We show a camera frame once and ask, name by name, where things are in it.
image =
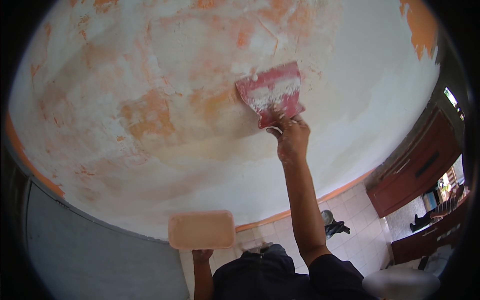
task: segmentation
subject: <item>red putty knife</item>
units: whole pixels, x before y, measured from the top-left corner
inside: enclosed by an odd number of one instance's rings
[[[270,107],[277,103],[291,118],[303,111],[299,102],[300,71],[296,61],[273,67],[265,72],[235,82],[243,101],[260,116],[258,128],[275,124]]]

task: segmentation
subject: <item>person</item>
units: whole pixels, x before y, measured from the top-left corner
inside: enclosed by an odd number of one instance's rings
[[[339,260],[327,248],[306,160],[309,126],[300,115],[290,119],[277,106],[271,110],[278,129],[267,132],[278,140],[293,233],[310,275],[296,274],[292,258],[279,244],[261,253],[244,252],[213,277],[208,262],[213,250],[193,250],[194,299],[376,299],[362,288],[363,276],[352,263]]]
[[[410,223],[410,230],[415,232],[420,230],[433,222],[435,218],[442,218],[447,214],[456,210],[463,202],[465,202],[466,197],[463,197],[463,193],[465,190],[464,185],[460,185],[456,191],[453,191],[450,196],[448,197],[447,201],[444,201],[436,208],[432,209],[431,211],[427,212],[423,217],[419,218],[418,215],[415,215],[415,224]]]

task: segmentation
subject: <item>plaster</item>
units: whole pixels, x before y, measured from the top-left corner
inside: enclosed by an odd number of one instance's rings
[[[404,2],[59,1],[19,66],[10,139],[66,201],[127,230],[166,239],[195,210],[259,221],[287,191],[235,80],[298,61],[321,197],[387,158],[437,81]]]

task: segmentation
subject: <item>shirt sleeve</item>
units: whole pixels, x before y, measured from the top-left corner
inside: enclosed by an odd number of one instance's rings
[[[333,254],[317,257],[308,269],[310,283],[321,295],[331,299],[378,299],[363,289],[363,276],[352,263]]]

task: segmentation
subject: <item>tiled wall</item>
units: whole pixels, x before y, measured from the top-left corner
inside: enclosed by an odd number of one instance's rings
[[[350,260],[364,276],[388,264],[391,257],[389,243],[392,241],[388,225],[384,218],[378,218],[362,183],[318,206],[320,210],[329,209],[336,221],[344,221],[350,228],[350,234],[338,233],[327,240],[327,247],[332,254],[341,260]],[[237,245],[233,248],[214,251],[210,258],[212,274],[222,265],[239,258],[242,250],[261,245],[263,242],[282,245],[292,257],[295,271],[308,274],[308,268],[300,256],[293,236],[291,217],[237,232],[236,239]],[[180,252],[180,259],[193,299],[192,253]]]

